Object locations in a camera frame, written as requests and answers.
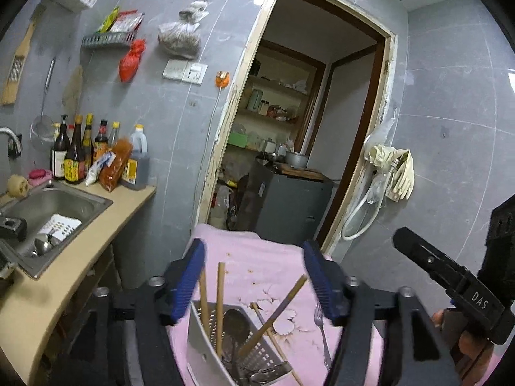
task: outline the white cable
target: white cable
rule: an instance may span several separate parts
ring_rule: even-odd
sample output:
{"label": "white cable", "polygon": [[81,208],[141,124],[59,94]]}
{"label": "white cable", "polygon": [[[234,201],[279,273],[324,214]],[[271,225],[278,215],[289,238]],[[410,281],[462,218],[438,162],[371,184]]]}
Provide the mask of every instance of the white cable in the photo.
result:
{"label": "white cable", "polygon": [[205,145],[204,145],[204,153],[202,154],[202,159],[200,160],[200,169],[198,170],[197,183],[195,184],[195,194],[193,197],[193,214],[190,221],[190,234],[192,234],[193,229],[195,228],[195,220],[197,220],[197,199],[199,197],[199,189],[200,189],[200,176],[202,176],[202,166],[204,164],[205,156],[208,153],[209,147],[209,134],[211,133],[211,124],[213,122],[213,117],[215,116],[216,108],[218,106],[218,101],[220,100],[220,94],[222,92],[222,87],[218,87],[218,96],[216,97],[215,107],[213,108],[213,112],[211,113],[211,117],[209,119],[208,124],[208,134],[205,137]]}

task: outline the wooden chopstick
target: wooden chopstick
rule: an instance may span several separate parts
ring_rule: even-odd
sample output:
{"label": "wooden chopstick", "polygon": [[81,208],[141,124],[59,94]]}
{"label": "wooden chopstick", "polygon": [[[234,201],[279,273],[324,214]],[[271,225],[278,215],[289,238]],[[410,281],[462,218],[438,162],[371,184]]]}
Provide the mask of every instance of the wooden chopstick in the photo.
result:
{"label": "wooden chopstick", "polygon": [[216,282],[216,355],[222,357],[223,334],[223,283],[225,282],[225,263],[218,263],[218,277]]}
{"label": "wooden chopstick", "polygon": [[[250,304],[250,307],[252,309],[254,309],[254,312],[256,312],[256,315],[257,317],[259,318],[259,320],[261,321],[262,324],[265,323],[265,320],[263,319],[263,316],[261,315],[261,312],[259,311],[259,308],[258,308],[258,304],[256,302],[252,302]],[[277,352],[279,353],[279,355],[281,356],[281,358],[283,359],[283,361],[288,361],[288,357],[286,356],[286,354],[284,354],[282,348],[279,346],[279,343],[277,342],[276,338],[274,337],[274,333],[272,332],[272,328],[268,328],[266,330],[266,334],[268,335],[268,337],[270,338],[270,341],[272,342],[272,344],[274,345],[274,347],[276,348]],[[299,375],[297,374],[297,372],[293,369],[292,367],[292,376],[295,378],[295,380],[297,380],[297,383],[299,384],[299,386],[304,386],[302,384],[302,381],[300,380],[300,377]]]}
{"label": "wooden chopstick", "polygon": [[274,313],[272,313],[272,316],[268,319],[268,321],[266,321],[262,325],[262,327],[255,334],[253,334],[249,338],[249,340],[239,349],[238,357],[241,358],[246,356],[256,346],[256,344],[259,343],[263,334],[266,332],[267,329],[272,327],[272,324],[276,321],[277,317],[283,313],[284,309],[286,309],[286,307],[290,304],[295,295],[297,295],[302,286],[304,286],[306,280],[307,277],[305,274],[300,276],[300,278],[293,286],[292,290],[289,291],[289,293],[286,295],[286,297],[278,306],[278,308],[274,311]]}
{"label": "wooden chopstick", "polygon": [[200,320],[202,321],[205,334],[209,338],[211,333],[209,332],[208,286],[205,281],[205,267],[202,273],[200,273],[198,284],[200,291]]}

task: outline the green box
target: green box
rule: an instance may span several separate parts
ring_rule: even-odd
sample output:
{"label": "green box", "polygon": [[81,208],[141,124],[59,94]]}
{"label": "green box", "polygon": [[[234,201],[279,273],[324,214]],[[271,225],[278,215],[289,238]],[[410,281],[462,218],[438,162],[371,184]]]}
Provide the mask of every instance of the green box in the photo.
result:
{"label": "green box", "polygon": [[229,145],[234,145],[235,147],[244,148],[247,146],[247,135],[231,132],[229,134],[229,140],[227,141],[227,143]]}

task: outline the countertop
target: countertop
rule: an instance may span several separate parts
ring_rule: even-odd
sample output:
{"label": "countertop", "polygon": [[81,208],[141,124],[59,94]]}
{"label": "countertop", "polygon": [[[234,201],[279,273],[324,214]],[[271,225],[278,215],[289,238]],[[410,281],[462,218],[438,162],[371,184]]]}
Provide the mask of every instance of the countertop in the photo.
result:
{"label": "countertop", "polygon": [[88,269],[155,193],[152,186],[141,191],[118,186],[112,193],[100,184],[75,187],[113,204],[63,250],[39,280],[16,269],[14,285],[0,300],[0,347],[26,384],[33,381],[48,338]]}

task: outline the gray tile wall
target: gray tile wall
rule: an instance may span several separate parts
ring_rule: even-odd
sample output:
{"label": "gray tile wall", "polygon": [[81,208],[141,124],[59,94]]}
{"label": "gray tile wall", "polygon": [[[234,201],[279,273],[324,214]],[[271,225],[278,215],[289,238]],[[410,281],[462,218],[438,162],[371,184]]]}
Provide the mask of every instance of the gray tile wall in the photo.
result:
{"label": "gray tile wall", "polygon": [[[156,28],[161,23],[176,20],[177,12],[191,1],[120,0],[122,8],[145,11],[138,37],[146,38],[147,48],[131,84],[120,83],[117,76],[118,62],[125,50],[79,51],[82,35],[95,29],[117,0],[99,0],[94,8],[94,13],[98,15],[84,12],[80,19],[67,13],[59,14],[62,17],[57,18],[55,14],[51,16],[47,13],[52,28],[40,27],[38,36],[34,37],[34,46],[38,49],[30,55],[30,65],[27,66],[31,71],[30,79],[25,75],[22,89],[27,96],[10,110],[10,115],[17,116],[17,119],[8,124],[26,135],[30,121],[38,111],[39,87],[43,87],[46,68],[52,56],[57,54],[58,64],[48,96],[48,105],[53,104],[48,109],[49,114],[58,117],[63,86],[80,60],[85,67],[81,112],[94,112],[96,121],[100,118],[120,120],[122,133],[129,133],[138,122],[145,125],[153,156],[151,174],[158,180],[158,192],[117,238],[118,266],[127,287],[136,286],[146,277],[161,273],[169,260],[179,258],[183,253],[189,238],[195,181],[217,95],[214,74],[225,70],[234,76],[259,11],[253,0],[210,0],[210,14],[202,20],[199,28],[203,42],[199,61],[208,64],[208,70],[202,86],[190,86],[161,78],[168,57],[157,45]],[[393,103],[400,105],[407,54],[406,10],[396,0],[349,1],[398,34],[399,62]],[[91,18],[89,22],[83,20],[86,16]],[[26,20],[25,23],[21,22],[19,28],[25,28],[24,24]],[[11,47],[0,47],[2,56],[9,60],[13,50]],[[222,94],[214,114],[214,124],[220,120],[227,94],[228,90]],[[7,123],[8,118],[9,114],[0,110],[0,123]],[[211,144],[213,140],[214,132],[210,135]],[[24,168],[29,168],[33,161],[44,166],[47,159],[27,150],[24,153]]]}
{"label": "gray tile wall", "polygon": [[393,249],[403,226],[476,272],[492,208],[514,194],[515,55],[478,0],[451,0],[409,14],[406,85],[396,148],[416,174],[409,201],[388,201],[353,242],[343,267],[372,286],[415,288],[430,311],[449,299]]}

